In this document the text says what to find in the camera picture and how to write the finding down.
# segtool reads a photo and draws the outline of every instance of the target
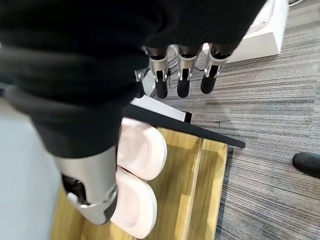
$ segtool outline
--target wooden shoe rack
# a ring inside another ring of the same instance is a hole
[[[146,240],[212,240],[215,237],[228,145],[164,128],[168,148],[161,174],[149,181],[157,220]],[[88,222],[59,191],[51,240],[136,240],[109,222]]]

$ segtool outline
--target gray carpet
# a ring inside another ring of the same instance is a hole
[[[290,9],[280,55],[227,64],[209,95],[201,79],[163,102],[246,142],[228,158],[216,239],[320,239],[320,179],[292,166],[298,152],[320,153],[320,1]]]

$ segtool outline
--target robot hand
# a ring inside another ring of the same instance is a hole
[[[201,84],[209,93],[265,0],[12,1],[0,3],[5,95],[30,116],[55,156],[68,199],[92,223],[117,204],[117,145],[135,70],[149,62],[165,98],[167,46],[179,46],[178,95],[189,93],[201,45],[211,43]],[[148,56],[141,51],[147,50]]]

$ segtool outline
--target pink slipper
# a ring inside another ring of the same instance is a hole
[[[166,141],[155,127],[123,118],[117,152],[119,166],[148,181],[161,173],[166,158]]]
[[[130,172],[117,168],[117,203],[111,221],[135,238],[145,238],[157,219],[157,199],[152,188]]]

